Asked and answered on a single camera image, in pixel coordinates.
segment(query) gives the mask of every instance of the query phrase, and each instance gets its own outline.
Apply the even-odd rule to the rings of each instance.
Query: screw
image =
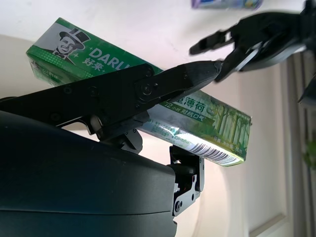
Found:
[[[95,86],[91,86],[88,88],[89,92],[90,92],[90,96],[95,97],[99,95],[99,91]]]
[[[144,95],[150,95],[152,93],[151,86],[146,84],[141,86],[141,91]]]
[[[56,121],[59,121],[61,119],[61,116],[59,113],[52,113],[50,115],[50,119],[56,122]]]
[[[64,88],[64,93],[65,94],[69,95],[69,94],[71,94],[71,92],[73,92],[73,90],[70,87],[67,86],[67,87]]]
[[[153,75],[153,73],[152,73],[151,70],[148,70],[148,71],[146,72],[146,76],[147,76],[147,77],[151,77],[152,75]]]
[[[179,212],[180,211],[180,207],[181,207],[181,203],[179,201],[177,201],[176,207],[175,207],[175,211]]]

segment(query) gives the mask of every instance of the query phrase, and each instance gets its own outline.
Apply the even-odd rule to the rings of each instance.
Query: toothpaste box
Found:
[[[59,18],[27,51],[34,75],[53,86],[148,63]],[[152,65],[155,74],[162,72]],[[140,130],[221,166],[243,163],[251,118],[195,92],[149,110]]]

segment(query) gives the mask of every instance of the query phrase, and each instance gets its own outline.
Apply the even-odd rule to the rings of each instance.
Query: white wall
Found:
[[[50,88],[33,75],[25,54],[32,42],[0,35],[0,98]]]

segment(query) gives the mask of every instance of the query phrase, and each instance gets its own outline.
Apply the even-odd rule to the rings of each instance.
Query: green toothpaste box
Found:
[[[35,76],[53,86],[148,63],[59,18],[27,51]],[[152,65],[155,74],[161,69]],[[140,130],[221,166],[243,163],[251,117],[197,91],[149,110]]]

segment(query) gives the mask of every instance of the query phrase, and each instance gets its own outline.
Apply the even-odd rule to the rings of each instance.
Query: metal bracket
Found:
[[[192,177],[191,189],[184,194],[180,195],[173,204],[173,216],[180,215],[184,210],[191,206],[199,197],[200,192],[196,191],[195,186],[197,182],[197,175]]]

